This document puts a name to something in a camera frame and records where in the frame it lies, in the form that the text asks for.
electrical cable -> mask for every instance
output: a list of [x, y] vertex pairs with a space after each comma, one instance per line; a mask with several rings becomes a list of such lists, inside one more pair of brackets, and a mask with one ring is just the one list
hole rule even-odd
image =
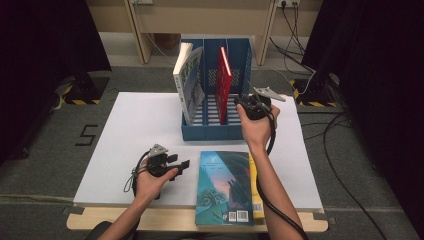
[[[270, 40], [271, 40], [271, 43], [277, 48], [277, 50], [281, 53], [281, 54], [283, 54], [285, 57], [288, 57], [290, 60], [292, 60], [293, 62], [295, 62], [296, 64], [298, 64], [299, 66], [301, 66], [301, 67], [303, 67], [305, 70], [307, 70], [308, 72], [310, 72], [310, 73], [313, 73], [314, 72], [314, 70], [313, 69], [311, 69], [311, 68], [309, 68], [308, 66], [305, 66], [305, 65], [303, 65], [301, 62], [299, 62], [297, 59], [295, 59], [294, 57], [292, 57], [292, 56], [290, 56], [287, 52], [289, 52], [288, 50], [286, 50], [286, 49], [283, 49], [283, 48], [281, 48], [281, 47], [279, 47], [277, 44], [275, 44], [275, 42], [272, 40], [272, 38], [270, 38]], [[290, 71], [289, 69], [288, 69], [288, 67], [287, 67], [287, 65], [286, 65], [286, 62], [285, 62], [285, 58], [284, 58], [284, 65], [285, 65], [285, 67], [287, 68], [287, 71], [289, 71], [289, 72], [291, 72], [291, 73], [294, 73], [294, 74], [299, 74], [299, 75], [307, 75], [307, 76], [309, 76], [310, 74], [305, 74], [305, 73], [298, 73], [298, 72], [293, 72], [293, 71]]]
[[342, 112], [297, 112], [297, 114], [340, 114]]
[[48, 202], [48, 203], [73, 203], [73, 198], [56, 197], [48, 195], [20, 195], [20, 194], [0, 194], [0, 203], [8, 202], [11, 200], [18, 200], [17, 202], [31, 201], [31, 202]]
[[[256, 93], [256, 98], [259, 103], [259, 106], [262, 108], [262, 110], [266, 113], [266, 117], [269, 120], [270, 128], [271, 128], [271, 140], [268, 144], [267, 148], [267, 154], [269, 155], [271, 153], [272, 147], [274, 145], [275, 137], [276, 137], [276, 129], [275, 129], [275, 118], [274, 115], [271, 113], [271, 111], [267, 111], [263, 107], [263, 103], [260, 101], [258, 93]], [[284, 221], [286, 221], [288, 224], [290, 224], [299, 234], [302, 236], [304, 240], [308, 240], [308, 235], [306, 235], [305, 231], [302, 227], [300, 227], [293, 219], [291, 219], [289, 216], [284, 214], [282, 211], [280, 211], [278, 208], [276, 208], [266, 197], [264, 192], [262, 191], [261, 184], [259, 182], [259, 177], [256, 175], [256, 189], [258, 190], [259, 196], [261, 197], [262, 201], [271, 209], [275, 214], [277, 214], [280, 218], [282, 218]]]
[[268, 68], [268, 69], [273, 70], [273, 71], [275, 71], [275, 72], [279, 73], [280, 75], [282, 75], [282, 76], [284, 77], [284, 79], [286, 80], [286, 82], [289, 84], [289, 86], [293, 89], [293, 91], [294, 91], [294, 90], [296, 90], [296, 89], [293, 87], [293, 85], [290, 83], [289, 79], [287, 78], [287, 76], [286, 76], [284, 73], [282, 73], [282, 72], [280, 72], [280, 71], [278, 71], [278, 70], [276, 70], [276, 69], [273, 69], [273, 68], [271, 68], [271, 67], [267, 67], [267, 66], [260, 66], [259, 68], [262, 68], [262, 67], [264, 67], [264, 68]]
[[[330, 128], [333, 128], [333, 127], [335, 127], [335, 126], [341, 126], [341, 127], [346, 127], [346, 128], [352, 128], [352, 127], [349, 127], [349, 126], [344, 126], [344, 125], [340, 125], [340, 124], [339, 124], [339, 123], [344, 122], [344, 121], [347, 121], [347, 119], [346, 119], [346, 120], [341, 120], [341, 121], [339, 121], [339, 122], [335, 123], [335, 124], [334, 124], [334, 125], [332, 125]], [[312, 139], [312, 138], [319, 137], [319, 136], [321, 136], [321, 135], [323, 135], [323, 134], [324, 134], [324, 132], [322, 132], [322, 133], [318, 133], [318, 134], [313, 135], [313, 136], [311, 136], [311, 137], [304, 138], [304, 139], [303, 139], [303, 141], [306, 141], [306, 140], [310, 140], [310, 139]]]
[[[134, 13], [131, 13], [131, 17], [136, 25], [136, 27], [140, 28], [140, 26], [138, 26], [140, 24], [141, 21], [138, 21], [138, 14], [137, 14], [137, 8], [132, 8], [134, 9]], [[150, 37], [149, 33], [146, 33], [145, 36], [147, 36], [147, 38], [149, 38], [150, 42], [153, 44], [153, 46], [165, 57], [166, 61], [171, 64], [171, 65], [175, 65], [174, 62], [170, 61], [168, 56], [158, 47], [158, 45], [156, 45], [155, 41], [153, 41], [153, 39]]]
[[297, 2], [293, 3], [294, 4], [294, 29], [295, 29], [295, 33], [296, 33], [296, 39], [299, 43], [299, 50], [302, 53], [302, 55], [305, 52], [305, 49], [302, 46], [302, 43], [299, 41], [299, 33], [297, 32], [297, 21], [299, 19], [299, 5], [297, 4]]
[[149, 151], [147, 151], [147, 152], [145, 152], [142, 156], [141, 156], [141, 158], [138, 160], [138, 162], [137, 162], [137, 166], [135, 167], [135, 168], [133, 168], [133, 170], [131, 171], [131, 177], [130, 178], [128, 178], [128, 180], [127, 180], [127, 182], [125, 183], [125, 186], [124, 186], [124, 192], [129, 192], [130, 190], [131, 190], [131, 186], [132, 186], [132, 184], [133, 184], [133, 181], [134, 181], [134, 177], [135, 176], [138, 176], [138, 174], [140, 174], [141, 172], [144, 172], [144, 171], [138, 171], [139, 169], [140, 169], [140, 165], [141, 165], [141, 162], [143, 161], [143, 159], [149, 154], [149, 152], [150, 152], [150, 150]]
[[328, 164], [330, 165], [331, 170], [334, 173], [334, 176], [337, 178], [337, 180], [339, 181], [339, 183], [341, 184], [341, 186], [344, 188], [344, 190], [347, 192], [347, 194], [352, 198], [353, 201], [355, 201], [355, 203], [361, 208], [361, 210], [363, 211], [363, 213], [368, 217], [368, 219], [372, 222], [372, 224], [374, 225], [374, 227], [377, 229], [377, 231], [380, 233], [381, 237], [383, 239], [387, 239], [387, 237], [384, 235], [383, 231], [380, 229], [380, 227], [378, 226], [378, 224], [375, 222], [375, 220], [371, 217], [371, 215], [368, 213], [368, 211], [364, 208], [364, 206], [362, 206], [362, 204], [353, 196], [353, 194], [350, 192], [350, 190], [347, 188], [347, 186], [344, 184], [344, 182], [342, 181], [342, 179], [340, 178], [340, 176], [337, 174], [336, 169], [333, 166], [333, 163], [331, 162], [330, 156], [328, 154], [328, 150], [327, 150], [327, 144], [326, 144], [326, 137], [327, 137], [327, 132], [328, 130], [331, 128], [331, 125], [333, 124], [333, 122], [335, 122], [337, 120], [337, 118], [339, 118], [340, 116], [342, 116], [343, 113], [338, 114], [337, 116], [335, 116], [330, 123], [327, 125], [327, 127], [324, 130], [324, 135], [323, 135], [323, 145], [324, 145], [324, 153], [325, 153], [325, 157], [327, 158]]
[[283, 1], [281, 5], [282, 5], [281, 10], [283, 12], [284, 19], [286, 20], [287, 25], [289, 26], [290, 32], [292, 33], [290, 40], [294, 38], [293, 42], [299, 47], [299, 49], [303, 49], [302, 44], [300, 44], [298, 36], [295, 34], [295, 30], [293, 30], [293, 28], [291, 27], [289, 19], [287, 18], [286, 13], [284, 12], [284, 9], [286, 8], [286, 1]]

book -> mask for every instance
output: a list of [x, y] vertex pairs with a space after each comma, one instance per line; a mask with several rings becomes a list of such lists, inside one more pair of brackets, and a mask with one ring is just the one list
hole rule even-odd
[[182, 42], [173, 76], [187, 125], [193, 125], [197, 108], [205, 98], [199, 83], [199, 66], [203, 47], [193, 50], [193, 44]]
[[249, 154], [250, 164], [250, 179], [252, 186], [252, 204], [253, 204], [253, 218], [255, 220], [262, 220], [265, 218], [264, 205], [262, 198], [259, 196], [258, 189], [256, 187], [256, 177], [258, 172], [256, 171], [255, 161], [253, 160], [252, 154]]
[[198, 226], [252, 226], [249, 153], [202, 151], [195, 223]]
[[230, 61], [224, 47], [220, 47], [216, 72], [215, 101], [218, 109], [218, 117], [221, 125], [225, 124], [228, 95], [230, 94], [231, 73]]

book spine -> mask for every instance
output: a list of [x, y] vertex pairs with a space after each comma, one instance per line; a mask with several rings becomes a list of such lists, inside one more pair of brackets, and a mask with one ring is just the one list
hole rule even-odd
[[184, 98], [183, 83], [181, 80], [181, 76], [179, 74], [174, 74], [174, 81], [175, 81], [175, 86], [177, 88], [178, 97], [180, 98], [181, 107], [183, 109], [184, 119], [186, 120], [187, 125], [191, 125], [192, 123], [190, 119], [188, 118], [189, 113], [188, 113], [187, 104]]
[[249, 165], [250, 165], [250, 180], [252, 187], [252, 205], [253, 205], [253, 218], [263, 219], [265, 218], [264, 207], [261, 197], [259, 196], [258, 189], [256, 188], [256, 176], [258, 172], [256, 170], [255, 161], [253, 160], [252, 154], [249, 154]]

person's left hand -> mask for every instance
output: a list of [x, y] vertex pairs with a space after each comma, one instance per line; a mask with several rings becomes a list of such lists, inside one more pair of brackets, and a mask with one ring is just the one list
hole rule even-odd
[[[147, 159], [144, 159], [141, 165], [145, 163], [147, 163]], [[139, 173], [135, 198], [151, 202], [159, 196], [163, 185], [178, 173], [178, 169], [171, 169], [161, 177], [151, 175], [146, 168], [140, 168]]]

power outlet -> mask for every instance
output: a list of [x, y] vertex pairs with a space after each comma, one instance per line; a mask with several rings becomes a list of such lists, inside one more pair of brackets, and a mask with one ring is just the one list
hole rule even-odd
[[295, 4], [299, 7], [300, 0], [278, 0], [277, 7], [281, 7], [281, 3], [285, 1], [286, 2], [286, 8], [294, 8]]

